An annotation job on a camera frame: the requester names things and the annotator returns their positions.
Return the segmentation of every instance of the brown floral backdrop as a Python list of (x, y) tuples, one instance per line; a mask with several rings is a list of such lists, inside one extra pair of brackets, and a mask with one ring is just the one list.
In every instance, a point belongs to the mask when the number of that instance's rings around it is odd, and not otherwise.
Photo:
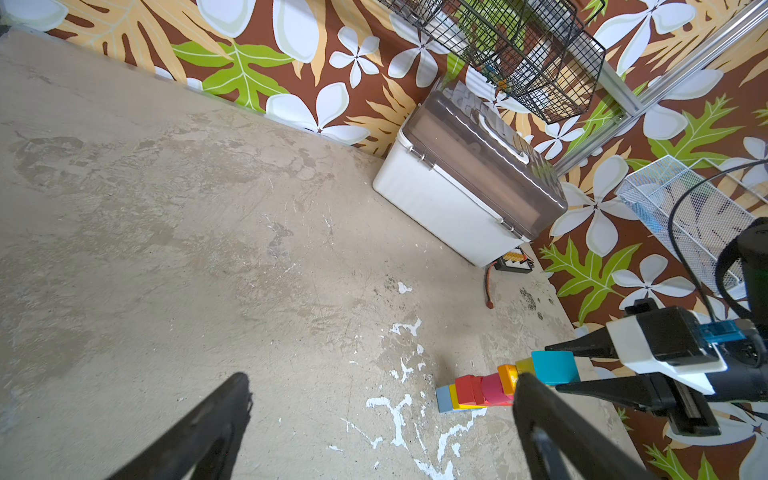
[[(598, 14), (588, 31), (639, 93), (748, 1), (575, 3), (583, 19)], [(465, 80), (553, 162), (621, 112), (598, 91), (585, 114), (546, 125), (376, 0), (0, 0), (0, 12), (4, 23), (47, 31), (378, 156), (442, 74)], [(622, 303), (644, 296), (703, 312), (681, 265), (612, 192), (628, 173), (666, 154), (726, 166), (768, 157), (766, 30), (765, 23), (756, 28), (562, 178), (570, 209), (534, 245), (579, 333), (601, 328), (621, 316)], [(739, 178), (762, 193), (768, 174), (756, 167)], [(761, 200), (733, 182), (719, 188), (764, 214)], [(720, 316), (732, 314), (718, 299), (713, 304)], [(605, 377), (632, 374), (618, 362), (595, 364)], [(768, 409), (713, 408), (723, 435), (708, 439), (681, 439), (663, 419), (619, 413), (659, 475), (764, 478)]]

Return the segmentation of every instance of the teal block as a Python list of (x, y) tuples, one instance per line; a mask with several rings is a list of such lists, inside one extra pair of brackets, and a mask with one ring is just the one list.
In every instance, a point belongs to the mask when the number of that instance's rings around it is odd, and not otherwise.
[(545, 385), (579, 382), (573, 352), (533, 352), (536, 377)]
[(437, 394), (437, 410), (439, 410), (440, 413), (453, 412), (453, 402), (451, 401), (451, 390), (449, 386), (439, 387), (435, 393)]

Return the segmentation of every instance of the box lid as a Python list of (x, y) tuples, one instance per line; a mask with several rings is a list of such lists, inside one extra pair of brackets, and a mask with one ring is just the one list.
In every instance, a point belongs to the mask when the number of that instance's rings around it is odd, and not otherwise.
[(460, 81), (439, 81), (402, 132), (529, 240), (568, 209), (554, 168)]

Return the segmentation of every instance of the lid handle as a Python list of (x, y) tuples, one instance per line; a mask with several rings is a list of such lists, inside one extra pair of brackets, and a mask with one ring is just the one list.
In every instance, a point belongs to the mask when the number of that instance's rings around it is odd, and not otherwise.
[(496, 141), (497, 141), (497, 142), (498, 142), (498, 143), (499, 143), (499, 144), (500, 144), (502, 147), (504, 147), (504, 148), (505, 148), (505, 149), (506, 149), (506, 150), (507, 150), (507, 151), (508, 151), (510, 154), (512, 154), (512, 156), (514, 156), (515, 158), (517, 158), (518, 160), (520, 160), (520, 161), (521, 161), (523, 164), (526, 164), (526, 165), (528, 165), (528, 162), (529, 162), (529, 160), (528, 160), (528, 154), (526, 154), (525, 152), (523, 152), (523, 154), (522, 154), (522, 155), (520, 155), (518, 152), (516, 152), (515, 150), (513, 150), (513, 149), (512, 149), (512, 148), (509, 146), (509, 144), (508, 144), (507, 142), (505, 142), (504, 140), (502, 140), (502, 139), (501, 139), (501, 138), (500, 138), (500, 137), (499, 137), (499, 136), (496, 134), (496, 132), (494, 132), (494, 131), (493, 131), (493, 130), (492, 130), (492, 129), (491, 129), (489, 126), (488, 126), (488, 124), (487, 124), (487, 123), (485, 123), (485, 117), (484, 117), (484, 116), (483, 116), (483, 114), (481, 114), (480, 112), (478, 112), (478, 122), (480, 123), (480, 126), (481, 126), (481, 127), (483, 127), (483, 130), (485, 130), (486, 132), (488, 132), (488, 134), (489, 134), (489, 135), (491, 135), (491, 137), (492, 137), (494, 140), (496, 140)]

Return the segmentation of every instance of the concrete surface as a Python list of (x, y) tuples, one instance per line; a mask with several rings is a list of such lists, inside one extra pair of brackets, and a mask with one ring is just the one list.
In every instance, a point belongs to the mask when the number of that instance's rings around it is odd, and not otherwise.
[(1, 477), (103, 478), (237, 371), (235, 478), (528, 477), (510, 409), (434, 391), (574, 338), (540, 270), (488, 310), (381, 160), (74, 46), (11, 31), (0, 84)]

